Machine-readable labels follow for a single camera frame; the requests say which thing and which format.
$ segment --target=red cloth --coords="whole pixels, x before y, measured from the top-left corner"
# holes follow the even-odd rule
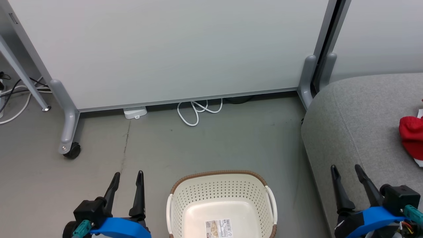
[[[402,144],[408,153],[423,161],[423,118],[405,116],[399,121]]]

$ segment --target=white plastic basket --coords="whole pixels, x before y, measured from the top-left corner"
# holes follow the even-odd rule
[[[166,221],[170,238],[273,238],[276,201],[266,181],[254,172],[193,174],[170,191]]]

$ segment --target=white board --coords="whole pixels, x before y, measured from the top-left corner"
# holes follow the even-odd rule
[[[352,0],[333,52],[330,81],[423,72],[423,1]]]
[[[78,109],[298,86],[328,0],[9,0]]]

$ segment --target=perforated basket wall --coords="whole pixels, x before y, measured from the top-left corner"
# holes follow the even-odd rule
[[[250,171],[215,171],[180,179],[172,188],[171,226],[174,238],[183,238],[183,214],[194,202],[204,200],[249,200],[257,210],[261,237],[274,237],[272,208],[266,193],[266,181]]]

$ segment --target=gray upholstery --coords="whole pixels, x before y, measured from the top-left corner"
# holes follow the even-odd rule
[[[405,184],[423,194],[423,169],[404,150],[398,132],[400,118],[417,116],[422,99],[423,74],[345,79],[313,99],[301,133],[332,235],[337,221],[332,164],[357,209],[368,208],[369,201],[355,164],[378,188]]]

